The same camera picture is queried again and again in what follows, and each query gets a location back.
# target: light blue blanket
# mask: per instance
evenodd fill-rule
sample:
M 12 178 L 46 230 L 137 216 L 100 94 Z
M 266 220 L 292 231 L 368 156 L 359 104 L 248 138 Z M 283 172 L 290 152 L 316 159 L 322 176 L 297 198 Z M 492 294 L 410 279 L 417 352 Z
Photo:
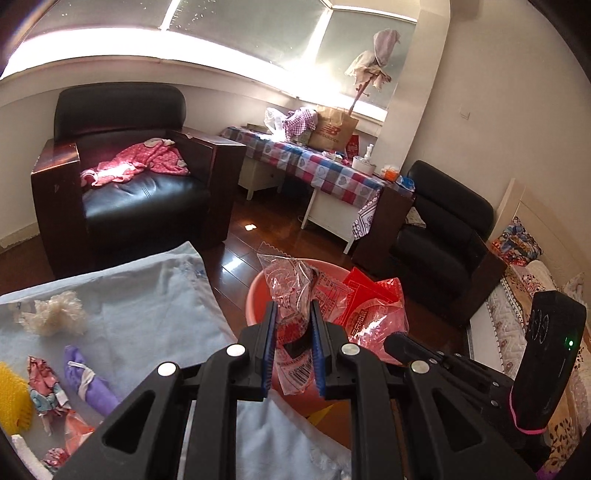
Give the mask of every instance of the light blue blanket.
M 60 332 L 39 337 L 14 322 L 19 309 L 31 310 L 34 300 L 48 300 L 65 290 L 77 293 L 88 314 L 89 329 L 83 336 Z M 186 367 L 235 341 L 203 261 L 189 243 L 0 297 L 0 361 L 26 378 L 27 355 L 38 356 L 61 376 L 64 347 L 76 345 L 119 398 L 162 361 Z M 76 392 L 66 387 L 66 393 L 88 423 L 100 422 L 100 415 Z M 31 430 L 24 433 L 38 457 L 51 447 L 63 446 L 62 419 L 54 422 L 53 430 L 48 437 L 35 417 Z M 239 403 L 236 430 L 238 479 L 329 480 L 350 475 L 350 452 L 312 427 L 274 391 L 263 403 Z

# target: black leather sofa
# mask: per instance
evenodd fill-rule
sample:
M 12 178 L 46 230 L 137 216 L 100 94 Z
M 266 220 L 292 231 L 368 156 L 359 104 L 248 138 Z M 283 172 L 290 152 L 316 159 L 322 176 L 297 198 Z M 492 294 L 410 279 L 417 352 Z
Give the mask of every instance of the black leather sofa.
M 500 281 L 505 264 L 486 239 L 494 210 L 481 196 L 433 166 L 408 172 L 415 194 L 386 188 L 353 261 L 378 278 L 399 277 L 405 295 L 456 326 L 464 326 Z M 427 225 L 404 219 L 414 206 Z
M 246 147 L 183 127 L 183 94 L 162 83 L 98 83 L 61 92 L 54 138 L 31 173 L 35 211 L 56 277 L 176 247 L 222 242 Z M 176 142 L 190 176 L 145 171 L 84 191 L 80 172 L 150 138 Z

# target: checkered tablecloth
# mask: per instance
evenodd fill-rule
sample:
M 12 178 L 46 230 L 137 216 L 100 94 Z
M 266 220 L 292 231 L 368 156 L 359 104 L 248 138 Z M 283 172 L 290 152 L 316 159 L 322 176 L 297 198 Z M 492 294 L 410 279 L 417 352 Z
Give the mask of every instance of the checkered tablecloth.
M 247 157 L 273 165 L 357 208 L 386 185 L 377 177 L 368 177 L 309 148 L 274 142 L 270 135 L 228 127 L 221 136 L 246 145 Z

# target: armchair armrest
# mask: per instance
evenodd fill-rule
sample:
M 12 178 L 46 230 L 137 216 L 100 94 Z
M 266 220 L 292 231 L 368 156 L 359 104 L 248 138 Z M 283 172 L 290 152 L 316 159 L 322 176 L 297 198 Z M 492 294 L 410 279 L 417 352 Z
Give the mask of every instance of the armchair armrest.
M 397 184 L 388 185 L 380 195 L 369 233 L 359 240 L 353 263 L 382 277 L 389 250 L 413 206 L 414 195 Z
M 168 132 L 191 175 L 201 180 L 210 193 L 210 208 L 197 240 L 201 248 L 223 242 L 228 236 L 230 214 L 246 146 L 192 128 Z
M 41 239 L 57 278 L 94 267 L 80 187 L 80 157 L 73 142 L 48 140 L 31 172 Z
M 449 319 L 457 325 L 467 324 L 501 281 L 505 269 L 505 262 L 496 256 L 487 243 L 486 253 L 470 278 L 470 288 L 450 303 Z

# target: window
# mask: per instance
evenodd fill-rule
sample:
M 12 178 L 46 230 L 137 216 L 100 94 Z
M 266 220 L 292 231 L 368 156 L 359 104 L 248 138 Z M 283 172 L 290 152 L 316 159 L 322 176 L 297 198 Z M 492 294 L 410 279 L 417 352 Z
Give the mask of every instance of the window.
M 319 0 L 182 0 L 170 30 L 288 68 L 327 11 Z
M 35 25 L 29 37 L 83 27 L 158 28 L 168 0 L 60 0 Z
M 400 33 L 400 43 L 396 44 L 392 56 L 384 71 L 392 77 L 390 83 L 382 86 L 378 92 L 373 86 L 367 88 L 362 101 L 387 109 L 398 77 L 402 71 L 408 48 L 413 39 L 414 23 L 398 20 L 392 17 L 372 15 L 351 11 L 335 11 L 330 22 L 318 55 L 316 67 L 328 75 L 339 85 L 339 90 L 348 96 L 355 96 L 355 79 L 345 75 L 345 70 L 353 59 L 365 50 L 374 50 L 374 34 L 386 28 L 392 28 Z
M 385 71 L 355 111 L 383 120 L 414 33 L 413 19 L 330 7 L 328 0 L 60 0 L 31 30 L 4 76 L 50 61 L 139 55 L 239 73 L 310 102 L 348 108 L 345 70 L 386 28 L 400 33 Z

